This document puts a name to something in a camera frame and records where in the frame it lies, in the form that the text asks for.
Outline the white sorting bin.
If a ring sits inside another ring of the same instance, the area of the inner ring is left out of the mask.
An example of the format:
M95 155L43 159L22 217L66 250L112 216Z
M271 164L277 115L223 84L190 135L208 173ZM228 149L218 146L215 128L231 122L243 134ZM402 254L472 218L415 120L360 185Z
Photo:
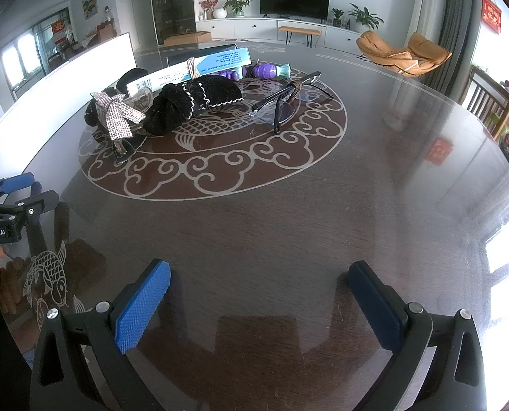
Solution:
M58 191L79 172L79 138L91 94L136 66L129 34L108 40L50 72L0 118L0 177L26 171Z

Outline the framed wall painting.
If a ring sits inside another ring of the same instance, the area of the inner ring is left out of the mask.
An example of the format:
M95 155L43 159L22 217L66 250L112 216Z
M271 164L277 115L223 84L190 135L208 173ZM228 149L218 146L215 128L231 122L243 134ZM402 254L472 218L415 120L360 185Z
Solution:
M85 20L89 20L98 13L97 0L82 0L82 11L84 12Z

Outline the green potted plant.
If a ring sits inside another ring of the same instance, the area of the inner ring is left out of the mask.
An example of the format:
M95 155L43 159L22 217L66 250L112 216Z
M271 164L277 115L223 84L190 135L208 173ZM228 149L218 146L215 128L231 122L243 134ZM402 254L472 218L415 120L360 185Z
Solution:
M371 13L367 7L360 7L354 3L351 3L351 7L348 16L352 19L359 34L366 31L377 31L384 24L383 18L376 13Z
M227 0L224 3L224 9L234 17L242 17L244 9L248 7L253 0Z

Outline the orange lounge chair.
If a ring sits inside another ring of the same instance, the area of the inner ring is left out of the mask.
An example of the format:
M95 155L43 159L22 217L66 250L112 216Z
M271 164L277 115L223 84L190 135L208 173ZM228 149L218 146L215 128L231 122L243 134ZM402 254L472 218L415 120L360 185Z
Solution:
M371 62L407 77L418 77L439 68L452 53L419 33L411 34L404 48L393 48L374 31L359 36L356 44Z

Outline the green potted plant right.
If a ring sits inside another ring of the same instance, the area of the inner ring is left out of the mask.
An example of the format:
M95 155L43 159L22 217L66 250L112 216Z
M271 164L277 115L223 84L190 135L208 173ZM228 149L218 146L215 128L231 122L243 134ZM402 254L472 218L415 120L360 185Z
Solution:
M367 7L360 7L354 3L351 3L351 7L348 16L352 19L359 34L366 31L377 31L384 24L383 18L376 13L371 13Z

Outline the flat screen television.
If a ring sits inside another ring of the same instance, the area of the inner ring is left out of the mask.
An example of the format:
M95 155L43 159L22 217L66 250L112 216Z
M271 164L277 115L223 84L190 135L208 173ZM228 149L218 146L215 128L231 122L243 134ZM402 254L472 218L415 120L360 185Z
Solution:
M316 18L325 20L330 0L259 0L264 15Z

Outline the black rectangular box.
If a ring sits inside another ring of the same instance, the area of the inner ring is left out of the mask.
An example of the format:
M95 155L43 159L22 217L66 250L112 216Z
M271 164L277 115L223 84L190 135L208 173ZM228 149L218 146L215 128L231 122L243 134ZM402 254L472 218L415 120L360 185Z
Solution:
M220 52L237 49L237 45L235 43L225 43L221 46L214 46L214 47L205 47L201 49L196 50L188 50L184 52L180 52L177 54L173 54L166 58L166 63L168 67L171 67L173 65L176 65L178 63L187 61L188 59L192 58L202 58L206 56L210 56L211 54L217 54Z

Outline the black velvet scrunchie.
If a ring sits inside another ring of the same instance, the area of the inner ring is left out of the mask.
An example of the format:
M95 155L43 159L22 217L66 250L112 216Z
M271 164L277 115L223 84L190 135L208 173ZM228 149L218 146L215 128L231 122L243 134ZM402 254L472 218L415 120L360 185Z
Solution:
M130 71L124 73L124 75L117 81L115 86L109 86L105 88L102 93L105 94L108 98L113 98L119 95L125 95L128 97L129 93L126 88L127 85L141 77L147 76L148 74L148 71L143 68L130 69ZM84 118L85 123L88 126L101 126L100 114L98 113L98 105L94 97L91 97L91 100L85 109Z

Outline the red flower vase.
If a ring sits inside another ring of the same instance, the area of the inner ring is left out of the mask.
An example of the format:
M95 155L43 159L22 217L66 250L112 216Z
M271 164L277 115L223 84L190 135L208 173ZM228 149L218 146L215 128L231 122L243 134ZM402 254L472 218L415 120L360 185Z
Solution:
M227 10L218 8L220 0L200 0L199 5L202 9L202 17L205 20L222 20L227 17Z

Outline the white standing air conditioner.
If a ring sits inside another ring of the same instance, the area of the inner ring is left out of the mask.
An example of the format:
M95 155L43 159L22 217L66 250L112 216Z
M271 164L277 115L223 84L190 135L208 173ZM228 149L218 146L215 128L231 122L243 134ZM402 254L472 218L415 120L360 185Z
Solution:
M433 43L438 43L446 12L446 0L414 0L406 43L418 33Z

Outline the cardboard box on floor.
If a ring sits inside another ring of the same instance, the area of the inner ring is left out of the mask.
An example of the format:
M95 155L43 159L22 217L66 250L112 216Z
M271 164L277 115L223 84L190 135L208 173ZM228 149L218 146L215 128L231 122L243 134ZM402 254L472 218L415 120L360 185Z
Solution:
M194 45L195 43L211 42L211 40L213 40L211 32L201 31L169 36L163 41L163 45L165 47L177 47L182 45Z

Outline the dark wooden chair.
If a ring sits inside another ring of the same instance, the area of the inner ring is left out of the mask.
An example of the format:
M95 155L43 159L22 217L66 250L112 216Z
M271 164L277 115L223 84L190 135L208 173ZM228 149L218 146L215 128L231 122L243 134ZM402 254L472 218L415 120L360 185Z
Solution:
M472 113L496 141L509 133L509 86L472 65L460 104Z

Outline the black framed eyeglasses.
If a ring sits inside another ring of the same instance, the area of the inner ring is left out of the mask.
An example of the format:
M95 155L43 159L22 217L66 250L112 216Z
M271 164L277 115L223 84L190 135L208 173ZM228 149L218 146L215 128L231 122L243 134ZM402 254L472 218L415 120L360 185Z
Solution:
M312 72L297 80L291 80L277 92L256 102L251 107L250 116L259 122L272 126L273 133L278 135L281 127L288 123L295 114L293 102L312 102L320 98L334 100L332 94L318 85L321 72Z

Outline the black lace-trimmed pouch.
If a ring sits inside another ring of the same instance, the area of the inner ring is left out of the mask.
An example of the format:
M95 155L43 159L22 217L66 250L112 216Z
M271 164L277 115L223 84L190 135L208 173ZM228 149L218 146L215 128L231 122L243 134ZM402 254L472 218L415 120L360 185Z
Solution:
M225 77L205 75L163 87L147 111L143 129L164 136L181 124L203 114L243 100L240 88Z

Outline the purple toy figure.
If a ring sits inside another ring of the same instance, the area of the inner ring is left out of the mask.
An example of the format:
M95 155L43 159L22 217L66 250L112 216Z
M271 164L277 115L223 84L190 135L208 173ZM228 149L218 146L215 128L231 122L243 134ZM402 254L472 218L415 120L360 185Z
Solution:
M238 82L243 78L243 69L236 68L236 69L229 69L229 70L224 70L224 71L220 71L220 72L213 72L213 75L225 77L228 80Z

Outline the blue white nail cream box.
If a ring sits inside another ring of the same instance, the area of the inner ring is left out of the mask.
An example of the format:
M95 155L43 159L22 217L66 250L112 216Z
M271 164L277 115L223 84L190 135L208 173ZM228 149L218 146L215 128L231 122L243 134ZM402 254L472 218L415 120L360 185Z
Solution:
M126 85L130 97L144 89L156 93L169 84L180 84L214 72L240 68L251 64L247 47L229 49L208 56L189 58L175 65L151 72L147 76L134 80Z

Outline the purple teal toy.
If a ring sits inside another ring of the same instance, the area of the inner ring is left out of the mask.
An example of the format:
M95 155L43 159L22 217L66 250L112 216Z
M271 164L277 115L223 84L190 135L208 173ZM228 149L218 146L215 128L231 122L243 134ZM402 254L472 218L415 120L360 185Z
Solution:
M257 78L271 80L275 78L288 79L291 76L291 66L289 64L275 65L271 63L256 63L243 68L243 76L247 78Z

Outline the wooden bench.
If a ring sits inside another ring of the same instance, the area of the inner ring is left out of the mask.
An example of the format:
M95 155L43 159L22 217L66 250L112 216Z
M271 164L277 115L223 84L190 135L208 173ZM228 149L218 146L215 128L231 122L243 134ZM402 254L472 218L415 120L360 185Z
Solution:
M278 27L278 31L280 33L285 34L285 44L290 45L292 37L295 34L301 34L305 36L306 40L306 46L311 48L313 47L314 39L315 38L321 38L322 31L312 30L312 29L305 29L300 27L293 27L293 26L280 26Z

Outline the grey curtain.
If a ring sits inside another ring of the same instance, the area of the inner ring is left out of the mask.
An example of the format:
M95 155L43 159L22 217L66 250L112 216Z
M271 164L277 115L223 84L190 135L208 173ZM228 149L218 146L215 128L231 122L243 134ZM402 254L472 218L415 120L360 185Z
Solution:
M450 58L430 72L426 85L460 103L472 67L472 57L481 25L483 0L446 0L439 45Z

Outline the green potted plant left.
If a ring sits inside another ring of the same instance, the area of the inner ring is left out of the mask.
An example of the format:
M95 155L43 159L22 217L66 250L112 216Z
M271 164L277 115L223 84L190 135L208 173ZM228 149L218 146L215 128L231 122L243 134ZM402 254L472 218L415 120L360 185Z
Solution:
M244 9L248 7L253 0L227 0L224 3L224 9L234 17L242 17Z

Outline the red wall hanging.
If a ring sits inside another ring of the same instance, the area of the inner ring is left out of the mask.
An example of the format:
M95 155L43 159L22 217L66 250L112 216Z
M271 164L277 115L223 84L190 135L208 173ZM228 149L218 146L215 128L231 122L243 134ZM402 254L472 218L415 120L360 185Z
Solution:
M494 33L501 32L501 9L492 0L482 2L482 21Z

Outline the rhinestone bow hair clip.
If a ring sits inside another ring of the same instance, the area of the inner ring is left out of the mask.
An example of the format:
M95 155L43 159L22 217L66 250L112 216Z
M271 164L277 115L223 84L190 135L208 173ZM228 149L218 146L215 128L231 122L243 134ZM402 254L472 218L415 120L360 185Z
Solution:
M128 161L146 141L146 136L139 132L145 113L126 103L125 95L108 98L102 92L95 92L91 96L97 101L101 124L111 139L117 164Z

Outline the white tv cabinet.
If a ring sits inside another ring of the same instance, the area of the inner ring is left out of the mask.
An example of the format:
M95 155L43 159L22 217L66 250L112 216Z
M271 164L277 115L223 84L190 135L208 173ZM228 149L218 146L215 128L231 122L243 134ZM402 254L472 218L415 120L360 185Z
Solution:
M308 21L293 21L285 18L223 18L222 20L198 21L196 27L199 31L212 33L214 40L245 40L273 43L285 43L285 34L278 31L280 26L293 26L305 29L322 31L321 38L315 38L313 47L332 49L355 56L360 56L356 40L360 34L345 28L333 27L326 24ZM292 37L293 45L306 46L305 36L295 34Z

